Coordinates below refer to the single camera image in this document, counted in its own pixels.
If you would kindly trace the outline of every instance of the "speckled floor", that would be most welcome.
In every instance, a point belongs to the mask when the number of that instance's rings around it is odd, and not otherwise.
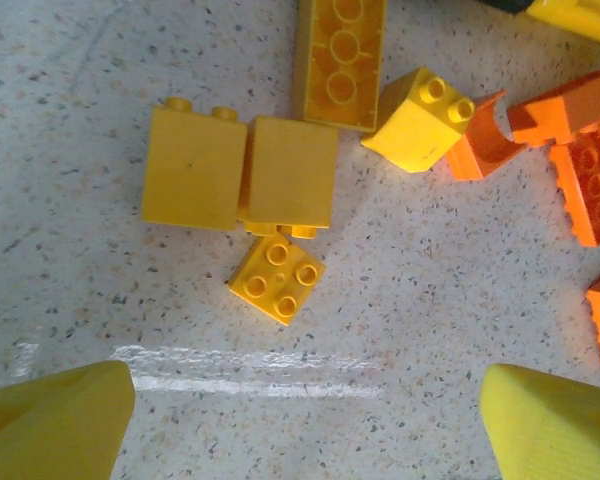
[[[426,64],[511,104],[600,68],[600,45],[470,0],[389,3],[385,82]],[[487,365],[600,385],[600,248],[545,151],[461,184],[342,133],[333,228],[300,242],[327,272],[290,328],[225,285],[253,238],[140,221],[151,106],[288,115],[294,27],[288,0],[0,1],[0,386],[127,360],[115,479],[499,478]]]

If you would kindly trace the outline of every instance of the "yellow toy piece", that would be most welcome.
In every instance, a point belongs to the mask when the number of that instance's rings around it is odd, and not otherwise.
[[[600,0],[536,0],[527,13],[600,42]]]
[[[422,67],[380,95],[378,131],[362,145],[410,173],[430,169],[464,135],[473,102]]]
[[[300,0],[293,72],[296,118],[376,129],[387,0]]]
[[[0,389],[0,480],[105,480],[133,412],[118,361]]]
[[[255,243],[229,280],[229,289],[289,325],[324,271],[315,257],[276,233]]]
[[[255,235],[279,227],[313,238],[331,224],[338,130],[259,116],[249,129],[239,218]]]
[[[247,125],[235,110],[212,116],[170,97],[153,110],[142,219],[185,227],[233,230],[237,222]]]
[[[480,412],[502,480],[600,480],[600,388],[492,365]]]

